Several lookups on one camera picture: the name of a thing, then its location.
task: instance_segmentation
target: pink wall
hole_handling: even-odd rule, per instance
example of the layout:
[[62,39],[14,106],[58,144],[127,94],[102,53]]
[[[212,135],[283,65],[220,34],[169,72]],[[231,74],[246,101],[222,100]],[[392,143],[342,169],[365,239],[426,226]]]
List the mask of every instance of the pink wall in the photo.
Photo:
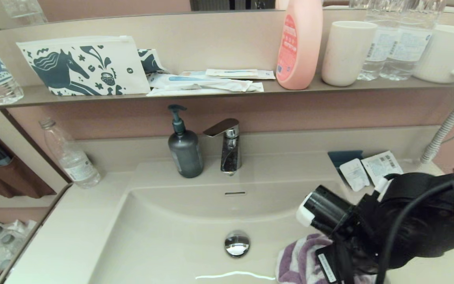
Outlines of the pink wall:
[[27,222],[29,220],[40,221],[48,212],[47,207],[36,208],[0,208],[0,222],[10,223],[15,220]]
[[[435,125],[454,106],[454,90],[117,100],[10,108],[10,112],[46,148],[38,124],[42,117],[56,119],[77,139],[166,136],[172,132],[167,110],[171,103],[189,108],[182,117],[197,133],[228,117],[238,119],[245,133]],[[443,146],[436,162],[446,170],[454,167],[454,141]]]
[[38,2],[49,22],[191,11],[190,0],[39,0]]

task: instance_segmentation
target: dark gray pump bottle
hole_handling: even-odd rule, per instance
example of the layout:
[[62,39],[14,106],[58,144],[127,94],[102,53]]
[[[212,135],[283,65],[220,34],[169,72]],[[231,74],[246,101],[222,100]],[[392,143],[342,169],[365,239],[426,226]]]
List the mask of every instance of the dark gray pump bottle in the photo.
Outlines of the dark gray pump bottle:
[[169,105],[167,107],[173,114],[173,128],[175,133],[167,141],[171,155],[178,167],[178,172],[185,178],[195,178],[202,173],[202,163],[199,139],[196,133],[185,129],[185,123],[178,115],[178,112],[187,110],[180,105]]

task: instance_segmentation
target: white sink basin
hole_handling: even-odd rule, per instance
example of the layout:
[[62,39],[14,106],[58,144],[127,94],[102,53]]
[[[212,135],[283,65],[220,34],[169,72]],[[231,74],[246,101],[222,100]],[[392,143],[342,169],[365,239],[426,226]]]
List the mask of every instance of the white sink basin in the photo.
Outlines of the white sink basin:
[[[276,282],[279,251],[317,232],[301,226],[295,210],[318,185],[344,196],[333,180],[133,189],[120,206],[90,283]],[[224,249],[233,230],[245,231],[251,241],[239,259]]]

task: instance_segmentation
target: pink bottle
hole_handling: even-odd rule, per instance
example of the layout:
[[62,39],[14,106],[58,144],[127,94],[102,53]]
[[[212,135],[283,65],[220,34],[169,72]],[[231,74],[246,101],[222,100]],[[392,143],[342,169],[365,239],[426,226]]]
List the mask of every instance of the pink bottle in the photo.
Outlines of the pink bottle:
[[276,70],[278,83],[283,88],[303,90],[313,80],[322,25],[321,0],[290,0]]

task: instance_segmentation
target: white pouch with horse print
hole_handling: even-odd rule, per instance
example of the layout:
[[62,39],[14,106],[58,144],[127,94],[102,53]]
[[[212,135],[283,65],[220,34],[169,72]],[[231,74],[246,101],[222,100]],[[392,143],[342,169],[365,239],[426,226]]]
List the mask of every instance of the white pouch with horse print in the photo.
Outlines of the white pouch with horse print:
[[150,92],[131,36],[57,38],[17,45],[54,95]]

